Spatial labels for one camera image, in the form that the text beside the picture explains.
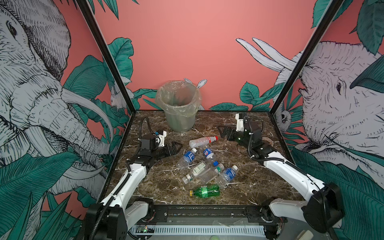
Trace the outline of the clear bottle blue label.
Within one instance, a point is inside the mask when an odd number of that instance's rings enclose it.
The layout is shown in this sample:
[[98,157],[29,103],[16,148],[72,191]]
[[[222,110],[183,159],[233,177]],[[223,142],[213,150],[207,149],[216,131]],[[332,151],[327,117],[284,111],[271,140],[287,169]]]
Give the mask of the clear bottle blue label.
[[236,177],[237,171],[238,171],[238,166],[236,165],[233,165],[230,168],[226,168],[215,179],[215,184],[217,184],[221,190],[225,189],[226,186]]
[[176,167],[179,170],[187,168],[196,158],[197,149],[193,148],[186,152],[178,161]]

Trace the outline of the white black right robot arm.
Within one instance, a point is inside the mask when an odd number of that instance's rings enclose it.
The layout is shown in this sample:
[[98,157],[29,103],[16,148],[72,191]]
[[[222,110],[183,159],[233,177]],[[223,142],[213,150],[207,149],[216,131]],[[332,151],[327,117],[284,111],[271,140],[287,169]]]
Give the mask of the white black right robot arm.
[[334,233],[333,228],[345,217],[342,193],[336,184],[326,184],[287,160],[262,139],[262,129],[248,118],[238,120],[235,128],[218,126],[218,131],[221,138],[246,148],[251,160],[279,175],[303,197],[303,201],[275,198],[264,202],[261,215],[265,222],[290,218],[307,223],[319,233]]

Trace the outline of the green bottle yellow cap front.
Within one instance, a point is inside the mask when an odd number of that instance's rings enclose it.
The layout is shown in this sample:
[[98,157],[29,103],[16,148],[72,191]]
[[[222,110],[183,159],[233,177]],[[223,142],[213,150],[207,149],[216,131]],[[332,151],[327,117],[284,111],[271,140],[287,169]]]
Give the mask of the green bottle yellow cap front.
[[218,185],[206,185],[196,188],[195,190],[190,190],[190,197],[198,197],[202,199],[218,197],[220,194],[220,187]]

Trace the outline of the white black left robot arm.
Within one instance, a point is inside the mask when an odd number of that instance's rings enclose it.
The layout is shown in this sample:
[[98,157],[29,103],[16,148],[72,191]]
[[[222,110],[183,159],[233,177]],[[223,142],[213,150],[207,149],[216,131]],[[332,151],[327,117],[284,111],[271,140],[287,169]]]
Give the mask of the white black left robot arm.
[[89,207],[83,223],[84,240],[125,240],[139,220],[150,219],[155,211],[152,201],[141,199],[129,205],[134,191],[159,160],[177,155],[183,145],[172,141],[163,147],[145,149],[139,145],[126,161],[126,171],[112,192]]

